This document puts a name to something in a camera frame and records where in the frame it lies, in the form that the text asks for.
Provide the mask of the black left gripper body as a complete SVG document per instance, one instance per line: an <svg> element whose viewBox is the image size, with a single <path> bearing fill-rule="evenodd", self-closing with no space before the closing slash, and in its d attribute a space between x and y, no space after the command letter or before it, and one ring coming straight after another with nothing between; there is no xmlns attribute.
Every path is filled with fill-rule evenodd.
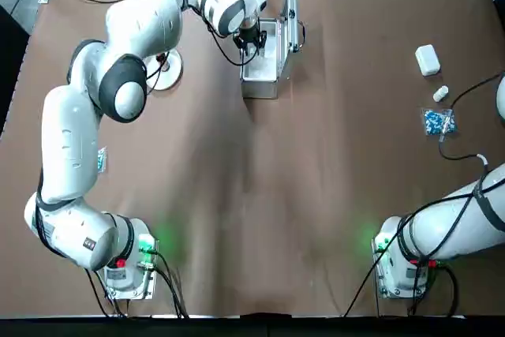
<svg viewBox="0 0 505 337"><path fill-rule="evenodd" d="M255 23L254 25L247 28L239 28L235 36L242 37L246 43L256 43L256 37L258 36L259 32L265 31L261 31L260 25L258 23Z"/></svg>

